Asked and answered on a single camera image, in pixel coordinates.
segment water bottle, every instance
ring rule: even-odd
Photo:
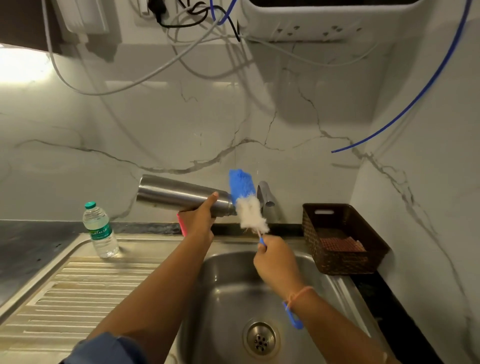
[[[110,258],[119,251],[119,244],[113,233],[106,212],[96,202],[85,204],[83,222],[90,233],[93,246],[99,257]]]

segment black granite countertop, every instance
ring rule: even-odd
[[[180,235],[177,223],[112,222],[117,234]],[[269,225],[273,235],[303,236],[300,224]],[[214,224],[215,235],[241,236],[238,224]],[[0,305],[85,232],[78,221],[0,220]],[[380,274],[351,276],[392,351],[403,364],[441,363]]]

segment wicker basket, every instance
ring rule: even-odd
[[[302,228],[320,272],[328,275],[374,273],[390,248],[360,214],[347,204],[304,204]],[[326,249],[321,238],[358,240],[364,252]]]

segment drain strainer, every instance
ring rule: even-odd
[[[275,332],[265,322],[254,322],[246,332],[246,345],[254,355],[272,353],[277,344]]]

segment white bristles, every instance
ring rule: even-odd
[[[254,195],[238,198],[235,203],[235,209],[240,218],[240,227],[242,229],[252,229],[261,234],[269,232],[267,220],[262,217],[260,212],[260,201]]]

